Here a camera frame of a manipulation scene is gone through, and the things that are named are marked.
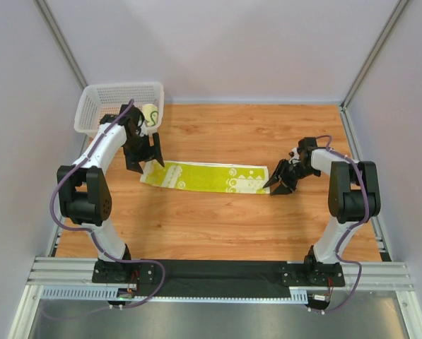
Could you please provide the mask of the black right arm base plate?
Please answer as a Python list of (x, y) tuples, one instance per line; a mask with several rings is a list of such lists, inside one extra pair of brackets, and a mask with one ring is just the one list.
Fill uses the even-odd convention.
[(339, 263), (314, 266), (304, 263), (281, 265), (281, 280), (289, 287), (344, 287), (346, 285)]

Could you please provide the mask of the green and cream patterned towel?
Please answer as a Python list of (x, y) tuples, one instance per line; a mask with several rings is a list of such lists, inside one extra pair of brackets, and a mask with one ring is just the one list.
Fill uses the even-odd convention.
[(158, 108), (154, 104), (144, 104), (141, 108), (147, 127), (156, 127), (158, 125)]

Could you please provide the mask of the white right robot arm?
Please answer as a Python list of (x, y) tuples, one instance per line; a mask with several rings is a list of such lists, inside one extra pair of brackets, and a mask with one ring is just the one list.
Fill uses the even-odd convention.
[(372, 161), (355, 161), (330, 147), (297, 147), (290, 157), (279, 161), (264, 187), (276, 185), (272, 196), (288, 195), (296, 190), (299, 180), (326, 174), (330, 219), (297, 271), (286, 270), (284, 276), (309, 283), (334, 282), (342, 275), (341, 254), (348, 242), (359, 227), (380, 212), (377, 166)]

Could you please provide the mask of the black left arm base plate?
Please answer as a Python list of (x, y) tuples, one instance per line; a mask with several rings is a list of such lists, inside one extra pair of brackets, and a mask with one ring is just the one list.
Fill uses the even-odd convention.
[(162, 270), (154, 263), (117, 263), (97, 261), (93, 269), (93, 283), (153, 284), (162, 278)]

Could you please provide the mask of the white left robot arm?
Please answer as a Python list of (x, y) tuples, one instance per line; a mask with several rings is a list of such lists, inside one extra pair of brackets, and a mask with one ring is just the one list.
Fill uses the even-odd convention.
[(111, 221), (112, 197), (106, 172), (118, 150), (124, 153), (126, 168), (143, 173), (142, 163), (164, 160), (158, 133), (148, 134), (142, 111), (133, 102), (122, 105), (119, 114), (107, 114), (84, 153), (72, 164), (57, 170), (57, 186), (51, 202), (58, 202), (60, 213), (72, 221), (70, 232), (85, 232), (104, 262), (133, 263), (129, 249)]

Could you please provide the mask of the yellow and cream towel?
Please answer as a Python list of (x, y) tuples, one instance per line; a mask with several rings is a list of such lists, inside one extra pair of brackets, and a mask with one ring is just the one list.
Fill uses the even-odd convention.
[(266, 166), (153, 160), (146, 163), (140, 182), (182, 191), (225, 194), (269, 194)]

